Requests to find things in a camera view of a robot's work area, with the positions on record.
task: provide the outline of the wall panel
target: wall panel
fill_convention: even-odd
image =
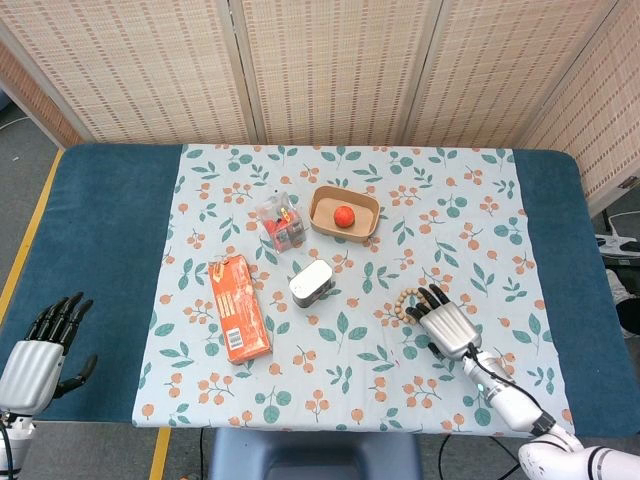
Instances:
[[[405,135],[511,146],[610,10],[608,0],[447,0]]]
[[[58,106],[40,89],[13,56],[0,42],[0,85],[9,92],[20,106],[33,112],[32,118],[58,146],[71,147],[82,143],[78,132],[69,124]]]
[[[570,153],[593,213],[640,169],[640,3],[621,0],[523,142]]]
[[[241,5],[267,143],[396,141],[439,0]]]
[[[0,14],[97,141],[249,141],[213,0],[0,0]]]

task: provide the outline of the clear plastic box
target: clear plastic box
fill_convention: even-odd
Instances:
[[[276,252],[282,253],[304,242],[302,217],[286,192],[269,197],[266,202],[258,206],[256,213],[269,234]]]

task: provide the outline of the yellow floor tape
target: yellow floor tape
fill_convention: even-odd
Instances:
[[[53,160],[53,165],[51,165],[51,170],[49,170],[49,176],[44,182],[44,187],[42,187],[42,192],[40,193],[40,198],[38,199],[36,208],[33,211],[33,215],[31,215],[31,221],[29,222],[27,231],[24,232],[24,237],[22,237],[22,243],[20,244],[16,258],[13,261],[7,281],[2,289],[2,295],[0,295],[0,325],[2,325],[4,316],[9,308],[9,302],[11,301],[13,290],[16,288],[18,278],[20,278],[20,273],[22,272],[22,267],[24,267],[27,260],[27,255],[29,255],[33,238],[36,236],[36,232],[38,231],[38,225],[40,225],[40,219],[42,218],[44,209],[47,206],[47,200],[49,200],[49,193],[51,192],[51,185],[53,184],[53,178],[56,176],[56,170],[58,169],[61,157],[62,150],[58,150],[56,158]]]
[[[153,452],[153,463],[151,463],[149,480],[162,480],[164,463],[167,460],[167,450],[169,449],[170,437],[171,429],[169,427],[162,427],[158,429],[158,438],[156,439],[156,449]]]
[[[58,165],[60,164],[62,153],[62,150],[58,150],[58,153],[53,160],[53,165],[51,165],[47,180],[44,182],[42,192],[40,192],[40,198],[38,199],[36,208],[33,211],[33,215],[31,215],[31,220],[29,221],[27,230],[24,233],[24,237],[22,237],[22,243],[20,244],[20,248],[18,248],[18,253],[16,254],[16,258],[13,261],[13,265],[11,266],[11,271],[9,272],[7,281],[5,282],[4,288],[2,289],[2,294],[0,295],[0,325],[2,325],[2,322],[4,321],[4,317],[7,313],[9,303],[11,301],[11,296],[13,295],[13,291],[16,288],[16,284],[18,283],[18,279],[20,278],[20,273],[22,273],[22,268],[27,261],[27,256],[29,255],[31,244],[33,243],[33,239],[35,238],[36,232],[38,231],[38,226],[40,225],[42,214],[44,213],[45,207],[47,206],[47,201],[49,200],[51,186],[53,185],[53,179],[56,176],[56,171],[58,170]],[[158,430],[158,437],[156,439],[156,448],[153,452],[153,462],[151,464],[149,480],[162,480],[162,475],[164,473],[164,463],[167,458],[167,450],[169,448],[170,436],[170,428],[160,428]]]

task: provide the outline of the white robotic arm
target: white robotic arm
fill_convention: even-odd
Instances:
[[[81,298],[78,293],[47,307],[11,351],[0,378],[0,480],[18,477],[35,435],[32,417],[82,386],[96,365],[97,356],[91,355],[78,375],[59,382],[78,326],[93,304],[88,300],[74,311]]]
[[[420,293],[429,306],[408,308],[427,331],[436,355],[462,361],[476,384],[505,423],[536,438],[520,447],[520,466],[531,480],[632,480],[640,478],[640,457],[604,447],[585,449],[560,427],[537,400],[518,386],[496,358],[479,350],[482,339],[460,309],[436,285]]]

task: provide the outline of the barcode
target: barcode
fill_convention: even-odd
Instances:
[[[227,341],[229,342],[229,350],[244,347],[244,342],[242,341],[242,335],[240,334],[239,328],[232,328],[227,331]]]

